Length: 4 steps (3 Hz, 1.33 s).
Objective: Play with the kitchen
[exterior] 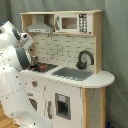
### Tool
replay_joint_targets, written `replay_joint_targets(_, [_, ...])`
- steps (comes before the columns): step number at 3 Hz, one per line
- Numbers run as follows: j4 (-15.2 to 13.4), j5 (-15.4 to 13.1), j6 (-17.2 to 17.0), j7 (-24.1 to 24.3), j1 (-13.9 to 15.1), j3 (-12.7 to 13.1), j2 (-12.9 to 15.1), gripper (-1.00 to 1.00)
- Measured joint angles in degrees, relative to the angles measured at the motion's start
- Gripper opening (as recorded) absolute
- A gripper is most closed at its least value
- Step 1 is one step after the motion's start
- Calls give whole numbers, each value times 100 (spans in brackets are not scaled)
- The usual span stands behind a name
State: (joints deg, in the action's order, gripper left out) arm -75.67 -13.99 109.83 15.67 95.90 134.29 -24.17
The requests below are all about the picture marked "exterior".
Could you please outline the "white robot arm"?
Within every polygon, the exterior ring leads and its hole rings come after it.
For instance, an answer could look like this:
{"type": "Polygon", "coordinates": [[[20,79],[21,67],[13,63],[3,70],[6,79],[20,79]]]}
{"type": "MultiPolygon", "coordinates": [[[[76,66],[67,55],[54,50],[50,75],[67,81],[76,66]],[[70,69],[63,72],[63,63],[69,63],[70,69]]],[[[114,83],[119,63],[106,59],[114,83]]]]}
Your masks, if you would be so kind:
{"type": "Polygon", "coordinates": [[[20,72],[31,64],[27,49],[33,38],[20,33],[10,21],[0,26],[0,103],[19,128],[53,128],[51,121],[31,105],[20,72]]]}

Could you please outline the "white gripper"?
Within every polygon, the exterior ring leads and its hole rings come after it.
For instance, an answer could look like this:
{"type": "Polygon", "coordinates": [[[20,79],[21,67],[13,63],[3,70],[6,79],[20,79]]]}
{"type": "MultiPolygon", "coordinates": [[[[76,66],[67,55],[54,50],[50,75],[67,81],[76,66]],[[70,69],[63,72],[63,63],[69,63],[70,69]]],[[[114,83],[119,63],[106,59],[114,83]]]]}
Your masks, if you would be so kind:
{"type": "Polygon", "coordinates": [[[33,38],[28,33],[22,33],[20,41],[22,42],[21,47],[24,49],[28,49],[34,42],[33,38]]]}

